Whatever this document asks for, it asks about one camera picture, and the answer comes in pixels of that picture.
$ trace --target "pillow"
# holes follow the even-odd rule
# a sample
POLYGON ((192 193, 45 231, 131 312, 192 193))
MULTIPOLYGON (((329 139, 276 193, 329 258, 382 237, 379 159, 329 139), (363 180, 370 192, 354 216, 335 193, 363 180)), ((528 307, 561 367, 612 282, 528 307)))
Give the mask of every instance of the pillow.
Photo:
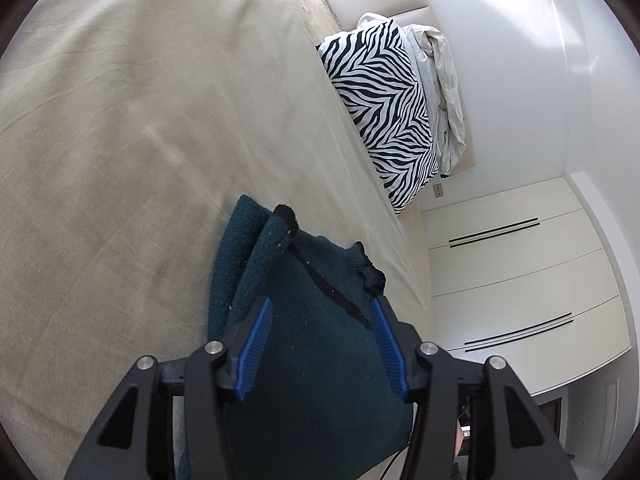
POLYGON ((316 47, 396 213, 438 172, 424 92, 392 20, 316 47))

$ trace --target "beige bed sheet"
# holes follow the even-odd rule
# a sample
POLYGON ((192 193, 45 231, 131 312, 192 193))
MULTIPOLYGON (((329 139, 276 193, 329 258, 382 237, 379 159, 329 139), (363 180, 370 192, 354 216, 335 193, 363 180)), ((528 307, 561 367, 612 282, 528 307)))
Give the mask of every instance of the beige bed sheet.
POLYGON ((58 480, 137 357, 204 342, 242 193, 362 240, 429 335, 398 218, 314 43, 321 0, 40 0, 0 60, 0 420, 58 480))

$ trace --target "triangular cutout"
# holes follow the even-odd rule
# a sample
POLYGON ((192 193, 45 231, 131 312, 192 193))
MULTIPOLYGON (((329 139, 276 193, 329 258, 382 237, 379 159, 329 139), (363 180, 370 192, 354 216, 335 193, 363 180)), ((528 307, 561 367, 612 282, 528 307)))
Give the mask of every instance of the triangular cutout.
POLYGON ((111 418, 105 424, 104 430, 98 438, 98 444, 118 449, 129 449, 133 437, 133 420, 136 415, 138 403, 138 389, 129 388, 122 397, 118 407, 113 410, 111 418))
POLYGON ((515 449, 530 446, 542 446, 545 439, 536 426, 520 397, 513 388, 504 389, 504 402, 509 420, 509 436, 515 449))

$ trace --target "white wardrobe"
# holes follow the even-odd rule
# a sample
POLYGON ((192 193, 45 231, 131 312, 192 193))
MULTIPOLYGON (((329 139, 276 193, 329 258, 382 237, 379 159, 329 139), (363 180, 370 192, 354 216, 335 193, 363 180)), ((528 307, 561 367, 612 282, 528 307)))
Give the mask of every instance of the white wardrobe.
POLYGON ((562 178, 422 213, 436 342, 501 355, 531 394, 605 365, 630 343, 609 261, 562 178))

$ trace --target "ribbed blue pad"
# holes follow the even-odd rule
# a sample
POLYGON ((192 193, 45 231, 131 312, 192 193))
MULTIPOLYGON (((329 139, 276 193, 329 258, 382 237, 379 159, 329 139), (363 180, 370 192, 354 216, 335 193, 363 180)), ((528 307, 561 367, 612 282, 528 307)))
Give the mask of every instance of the ribbed blue pad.
POLYGON ((273 305, 271 300, 266 298, 238 358, 238 380, 236 380, 234 391, 240 400, 244 400, 244 395, 254 387, 255 376, 262 361, 264 348, 267 346, 272 322, 273 305))
POLYGON ((370 318, 373 336, 385 366, 386 378, 389 380, 391 390, 404 400, 409 394, 404 358, 378 300, 371 302, 370 318))

